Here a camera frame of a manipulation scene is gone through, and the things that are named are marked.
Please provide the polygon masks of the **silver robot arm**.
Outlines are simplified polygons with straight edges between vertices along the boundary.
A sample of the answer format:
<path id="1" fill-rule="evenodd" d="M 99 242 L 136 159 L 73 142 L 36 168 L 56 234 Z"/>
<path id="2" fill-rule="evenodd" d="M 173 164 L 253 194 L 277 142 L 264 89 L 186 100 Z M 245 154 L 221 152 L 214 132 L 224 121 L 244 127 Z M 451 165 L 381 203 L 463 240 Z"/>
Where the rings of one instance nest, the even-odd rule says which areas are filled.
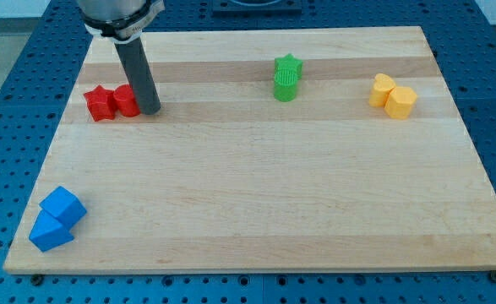
<path id="1" fill-rule="evenodd" d="M 163 0 L 76 0 L 87 31 L 127 44 L 165 9 Z"/>

